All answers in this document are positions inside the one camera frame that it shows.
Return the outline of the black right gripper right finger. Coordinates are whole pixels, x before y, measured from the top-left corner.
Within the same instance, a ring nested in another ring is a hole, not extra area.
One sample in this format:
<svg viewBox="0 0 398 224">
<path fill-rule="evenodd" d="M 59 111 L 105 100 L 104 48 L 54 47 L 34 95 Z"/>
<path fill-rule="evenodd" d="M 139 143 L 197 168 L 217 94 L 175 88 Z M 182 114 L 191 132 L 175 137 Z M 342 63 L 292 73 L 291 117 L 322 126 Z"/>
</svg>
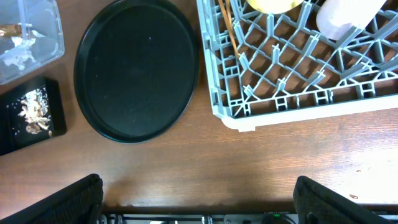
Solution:
<svg viewBox="0 0 398 224">
<path fill-rule="evenodd" d="M 392 223 L 303 175 L 297 179 L 293 200 L 299 223 Z"/>
</svg>

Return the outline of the gold coffee sachet wrapper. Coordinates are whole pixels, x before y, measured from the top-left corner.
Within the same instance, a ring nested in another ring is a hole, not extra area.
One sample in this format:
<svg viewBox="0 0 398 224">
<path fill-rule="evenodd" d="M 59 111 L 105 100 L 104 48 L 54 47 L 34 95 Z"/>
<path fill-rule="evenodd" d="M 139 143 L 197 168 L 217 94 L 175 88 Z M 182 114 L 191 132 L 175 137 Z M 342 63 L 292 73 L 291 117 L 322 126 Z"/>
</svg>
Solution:
<svg viewBox="0 0 398 224">
<path fill-rule="evenodd" d="M 23 32 L 26 29 L 22 28 L 22 24 L 1 24 L 1 37 L 23 37 Z"/>
</svg>

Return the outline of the nut shells and rice scraps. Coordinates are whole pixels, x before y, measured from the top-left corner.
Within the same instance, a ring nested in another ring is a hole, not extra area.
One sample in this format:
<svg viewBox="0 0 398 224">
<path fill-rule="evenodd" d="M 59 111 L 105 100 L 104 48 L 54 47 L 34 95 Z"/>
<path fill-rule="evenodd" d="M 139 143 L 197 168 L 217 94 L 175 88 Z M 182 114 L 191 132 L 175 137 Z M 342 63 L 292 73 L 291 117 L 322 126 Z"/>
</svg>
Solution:
<svg viewBox="0 0 398 224">
<path fill-rule="evenodd" d="M 47 133 L 50 138 L 53 136 L 53 131 L 50 129 L 52 120 L 46 87 L 24 93 L 6 105 L 6 108 L 16 112 L 17 116 L 24 120 L 27 133 L 34 135 Z"/>
</svg>

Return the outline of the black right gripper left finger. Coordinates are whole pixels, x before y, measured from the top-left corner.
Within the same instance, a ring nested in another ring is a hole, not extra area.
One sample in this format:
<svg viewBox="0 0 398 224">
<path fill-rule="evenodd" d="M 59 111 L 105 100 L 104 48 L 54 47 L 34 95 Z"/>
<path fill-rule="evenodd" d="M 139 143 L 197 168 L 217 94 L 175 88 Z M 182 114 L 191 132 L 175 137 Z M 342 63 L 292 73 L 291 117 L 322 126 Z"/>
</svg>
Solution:
<svg viewBox="0 0 398 224">
<path fill-rule="evenodd" d="M 103 181 L 90 174 L 1 223 L 96 223 L 103 201 Z"/>
</svg>

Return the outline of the pink cup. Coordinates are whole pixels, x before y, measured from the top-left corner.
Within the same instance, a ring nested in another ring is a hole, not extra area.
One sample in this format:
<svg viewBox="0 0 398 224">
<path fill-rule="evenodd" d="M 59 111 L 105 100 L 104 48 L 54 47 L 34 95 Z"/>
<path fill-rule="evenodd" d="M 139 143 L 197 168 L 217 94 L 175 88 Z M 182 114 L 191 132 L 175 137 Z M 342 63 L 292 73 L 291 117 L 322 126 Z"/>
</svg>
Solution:
<svg viewBox="0 0 398 224">
<path fill-rule="evenodd" d="M 386 0 L 326 0 L 317 12 L 318 30 L 327 38 L 340 39 L 353 26 L 364 29 Z"/>
</svg>

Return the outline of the yellow bowl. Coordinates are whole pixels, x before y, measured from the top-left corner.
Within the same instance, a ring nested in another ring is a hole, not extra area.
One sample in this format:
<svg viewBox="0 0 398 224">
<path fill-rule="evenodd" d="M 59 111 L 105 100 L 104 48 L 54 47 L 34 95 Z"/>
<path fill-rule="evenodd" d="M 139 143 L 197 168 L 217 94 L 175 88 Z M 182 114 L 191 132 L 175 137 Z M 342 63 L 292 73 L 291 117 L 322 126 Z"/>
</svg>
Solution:
<svg viewBox="0 0 398 224">
<path fill-rule="evenodd" d="M 264 14 L 280 14 L 297 7 L 304 0 L 247 0 L 247 2 L 253 9 Z"/>
</svg>

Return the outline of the white tissue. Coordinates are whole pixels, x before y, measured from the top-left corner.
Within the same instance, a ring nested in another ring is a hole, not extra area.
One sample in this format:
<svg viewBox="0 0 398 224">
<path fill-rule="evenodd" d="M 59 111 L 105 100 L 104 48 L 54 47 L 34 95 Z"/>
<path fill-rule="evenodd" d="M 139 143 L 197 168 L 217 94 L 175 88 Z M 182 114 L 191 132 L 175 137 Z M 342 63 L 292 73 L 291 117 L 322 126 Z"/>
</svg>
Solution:
<svg viewBox="0 0 398 224">
<path fill-rule="evenodd" d="M 33 46 L 35 44 L 37 38 L 45 37 L 45 35 L 39 33 L 36 30 L 33 30 L 32 34 L 33 34 L 33 38 L 27 41 L 28 48 L 30 48 L 31 46 Z M 32 62 L 36 62 L 36 59 L 33 57 L 32 52 L 29 49 L 20 50 L 17 53 L 10 54 L 10 56 L 5 56 L 5 59 L 3 60 L 3 62 L 7 66 L 15 65 L 18 67 L 19 70 L 24 70 L 25 62 L 28 61 L 28 59 L 31 59 Z"/>
</svg>

